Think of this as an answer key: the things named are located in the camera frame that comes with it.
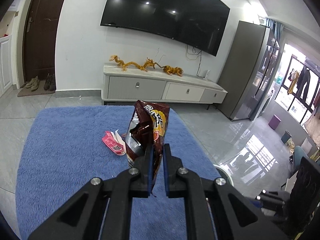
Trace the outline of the pink snack wrapper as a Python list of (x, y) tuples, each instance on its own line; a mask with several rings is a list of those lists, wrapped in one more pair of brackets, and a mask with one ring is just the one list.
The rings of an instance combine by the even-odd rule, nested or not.
[(126, 154), (126, 146), (118, 130), (115, 132), (106, 131), (102, 142), (116, 155), (123, 156)]

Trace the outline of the dark brown snack bag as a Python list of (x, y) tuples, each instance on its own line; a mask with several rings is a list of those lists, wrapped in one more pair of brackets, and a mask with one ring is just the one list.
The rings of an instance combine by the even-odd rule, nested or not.
[(153, 146), (152, 185), (156, 183), (161, 164), (169, 112), (170, 107), (164, 103), (138, 100), (125, 137), (129, 167), (133, 167), (136, 159), (145, 155), (148, 146)]

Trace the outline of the white round trash bin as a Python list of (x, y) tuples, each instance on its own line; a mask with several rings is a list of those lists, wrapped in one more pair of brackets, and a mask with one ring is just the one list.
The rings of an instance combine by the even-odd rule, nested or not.
[(214, 184), (215, 185), (219, 185), (219, 186), (223, 186), (226, 184), (232, 185), (234, 186), (234, 181), (232, 179), (231, 174), (224, 169), (223, 167), (214, 164)]

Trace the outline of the blue fluffy blanket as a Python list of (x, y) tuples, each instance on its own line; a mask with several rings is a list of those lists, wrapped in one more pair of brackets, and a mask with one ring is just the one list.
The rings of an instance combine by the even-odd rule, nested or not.
[[(127, 132), (132, 106), (47, 108), (26, 139), (16, 182), (20, 234), (28, 236), (91, 178), (110, 179), (128, 168), (102, 141), (106, 131)], [(184, 201), (165, 194), (159, 171), (152, 195), (132, 204), (131, 239), (186, 239)]]

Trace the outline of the teal small bin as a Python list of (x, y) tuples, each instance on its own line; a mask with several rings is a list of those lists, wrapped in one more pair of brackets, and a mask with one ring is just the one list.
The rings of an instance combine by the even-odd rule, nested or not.
[(284, 134), (283, 134), (282, 137), (281, 137), (281, 141), (282, 141), (284, 144), (286, 144), (287, 141), (288, 141), (291, 137), (292, 137), (292, 136), (291, 136), (290, 132), (289, 132), (288, 130), (285, 130)]

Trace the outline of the purple stool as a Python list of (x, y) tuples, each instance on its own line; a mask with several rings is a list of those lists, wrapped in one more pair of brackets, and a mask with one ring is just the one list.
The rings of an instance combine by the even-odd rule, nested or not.
[(271, 120), (269, 121), (268, 125), (273, 130), (276, 130), (280, 123), (281, 123), (281, 120), (276, 115), (273, 115)]

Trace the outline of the white grey TV cabinet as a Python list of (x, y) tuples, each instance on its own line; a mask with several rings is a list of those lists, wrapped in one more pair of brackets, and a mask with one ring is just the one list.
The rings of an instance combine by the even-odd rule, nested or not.
[(103, 102), (148, 102), (221, 104), (227, 91), (210, 80), (184, 75), (168, 75), (160, 70), (104, 65)]

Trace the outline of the dark shoes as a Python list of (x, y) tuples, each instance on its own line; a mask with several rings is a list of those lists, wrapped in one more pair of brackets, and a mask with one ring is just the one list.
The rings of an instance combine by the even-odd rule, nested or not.
[(48, 74), (44, 83), (44, 90), (55, 91), (56, 90), (56, 82), (55, 75)]

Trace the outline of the beige shoes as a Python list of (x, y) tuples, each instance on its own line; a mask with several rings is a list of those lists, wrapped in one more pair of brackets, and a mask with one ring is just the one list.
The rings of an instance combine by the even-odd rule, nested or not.
[(32, 78), (26, 85), (25, 88), (26, 89), (30, 89), (32, 92), (36, 91), (39, 87), (40, 84), (40, 80), (38, 78), (38, 76)]

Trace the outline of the golden tiger figurine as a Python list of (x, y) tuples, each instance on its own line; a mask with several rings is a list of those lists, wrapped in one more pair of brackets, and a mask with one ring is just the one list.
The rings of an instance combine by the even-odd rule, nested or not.
[(183, 69), (180, 67), (163, 66), (161, 67), (165, 73), (168, 75), (183, 75)]

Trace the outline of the golden dragon figurine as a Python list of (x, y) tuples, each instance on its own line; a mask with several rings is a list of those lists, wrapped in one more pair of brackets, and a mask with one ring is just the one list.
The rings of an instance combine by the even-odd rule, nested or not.
[(146, 58), (146, 61), (143, 64), (138, 64), (134, 61), (125, 63), (117, 55), (111, 55), (109, 58), (109, 61), (114, 61), (117, 64), (117, 66), (120, 67), (123, 71), (127, 71), (127, 68), (129, 66), (135, 66), (137, 69), (146, 71), (146, 72), (148, 71), (149, 67), (155, 69), (155, 66), (158, 66), (161, 68), (161, 66), (157, 62), (149, 58)]

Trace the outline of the grey refrigerator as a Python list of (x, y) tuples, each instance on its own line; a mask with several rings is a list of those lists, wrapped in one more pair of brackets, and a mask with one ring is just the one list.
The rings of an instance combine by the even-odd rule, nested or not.
[(272, 29), (240, 21), (217, 84), (227, 91), (219, 110), (230, 120), (254, 120), (276, 67)]

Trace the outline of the white cupboard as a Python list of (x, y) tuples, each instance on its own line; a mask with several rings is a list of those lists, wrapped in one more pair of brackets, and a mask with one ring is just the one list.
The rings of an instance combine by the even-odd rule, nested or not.
[(2, 37), (0, 45), (1, 96), (3, 96), (13, 84), (11, 70), (11, 35)]

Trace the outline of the dark brown door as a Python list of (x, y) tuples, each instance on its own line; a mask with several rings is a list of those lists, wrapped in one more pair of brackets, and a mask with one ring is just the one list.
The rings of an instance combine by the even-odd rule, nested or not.
[(57, 26), (64, 0), (31, 0), (23, 38), (24, 80), (55, 73)]

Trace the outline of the black wall television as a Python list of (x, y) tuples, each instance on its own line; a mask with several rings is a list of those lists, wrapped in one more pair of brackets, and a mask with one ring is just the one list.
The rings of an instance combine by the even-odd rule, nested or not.
[(161, 35), (215, 56), (229, 11), (221, 0), (107, 0), (100, 24)]

